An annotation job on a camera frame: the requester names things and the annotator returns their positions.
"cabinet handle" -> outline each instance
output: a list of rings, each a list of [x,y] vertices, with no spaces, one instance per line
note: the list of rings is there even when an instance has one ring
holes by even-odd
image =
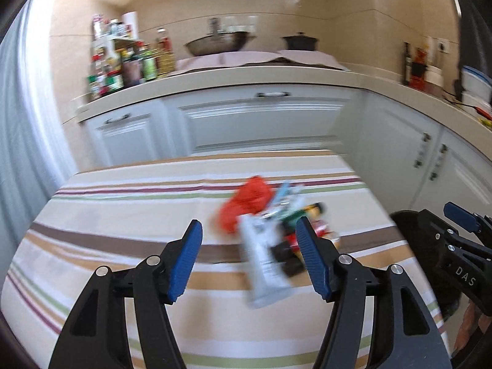
[[[432,173],[430,174],[430,181],[434,181],[439,177],[440,169],[442,167],[442,163],[444,162],[444,156],[447,154],[447,152],[448,146],[446,144],[443,144],[439,150],[439,155],[437,156],[437,160],[435,161]]]
[[[257,93],[256,98],[266,98],[266,97],[289,97],[291,93],[288,91],[271,92],[271,93]]]
[[[424,159],[427,155],[427,150],[429,149],[429,141],[432,140],[432,137],[429,133],[424,133],[422,136],[422,142],[420,143],[419,154],[417,155],[417,159],[413,164],[414,168],[420,168],[424,165]]]
[[[108,120],[105,120],[105,121],[104,121],[104,124],[105,124],[105,125],[109,125],[110,123],[119,122],[119,121],[121,121],[121,120],[128,119],[129,117],[131,117],[131,113],[126,113],[126,114],[125,114],[125,115],[123,115],[121,118],[117,118],[117,119],[114,119],[114,120],[112,120],[111,118],[109,118]]]

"black pot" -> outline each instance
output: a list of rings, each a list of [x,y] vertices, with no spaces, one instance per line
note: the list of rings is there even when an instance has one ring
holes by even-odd
[[[303,32],[298,32],[297,36],[282,37],[287,42],[288,50],[316,51],[318,39],[304,36]]]

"cabinet door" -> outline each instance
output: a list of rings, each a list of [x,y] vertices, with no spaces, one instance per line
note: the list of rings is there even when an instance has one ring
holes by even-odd
[[[172,158],[160,100],[116,109],[87,121],[89,134],[103,166]]]
[[[367,93],[354,169],[388,213],[410,208],[424,180],[440,128],[414,109]]]
[[[330,149],[355,90],[316,85],[246,85],[165,99],[183,155],[265,149]]]
[[[452,201],[469,212],[492,215],[492,163],[449,130],[443,132],[439,151],[442,146],[445,154],[437,153],[434,157],[412,209],[428,209],[444,219],[444,204]],[[456,227],[461,236],[478,241],[475,235]]]

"red plush toy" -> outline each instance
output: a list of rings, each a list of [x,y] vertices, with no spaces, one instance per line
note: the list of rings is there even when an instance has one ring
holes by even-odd
[[[235,233],[238,216],[257,214],[265,209],[274,191],[260,176],[253,176],[236,191],[219,212],[220,227],[227,233]]]

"cabinet drawer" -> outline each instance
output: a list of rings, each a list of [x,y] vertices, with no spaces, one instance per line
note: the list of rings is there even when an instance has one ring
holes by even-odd
[[[314,85],[252,85],[187,93],[170,104],[188,154],[273,145],[329,148],[336,138],[330,130],[353,93]]]

